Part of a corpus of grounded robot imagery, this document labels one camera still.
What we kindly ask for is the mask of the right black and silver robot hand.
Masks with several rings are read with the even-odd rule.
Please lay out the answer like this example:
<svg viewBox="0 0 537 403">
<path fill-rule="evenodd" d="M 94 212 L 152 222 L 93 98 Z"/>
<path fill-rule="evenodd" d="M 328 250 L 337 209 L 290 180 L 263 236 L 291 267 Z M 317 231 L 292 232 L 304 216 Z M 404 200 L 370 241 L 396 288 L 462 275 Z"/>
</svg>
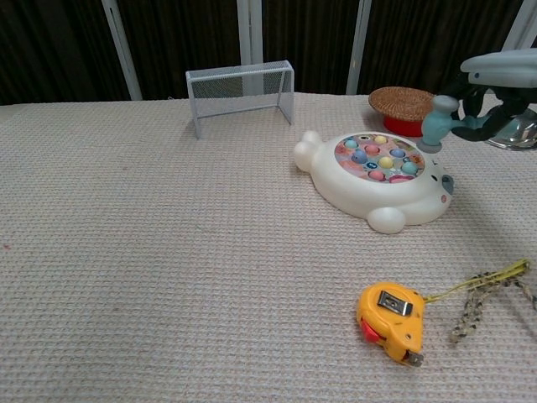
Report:
<svg viewBox="0 0 537 403">
<path fill-rule="evenodd" d="M 515 123 L 536 102 L 536 50 L 506 50 L 474 56 L 461 63 L 442 96 L 456 101 L 453 134 L 471 142 L 516 132 Z"/>
</svg>

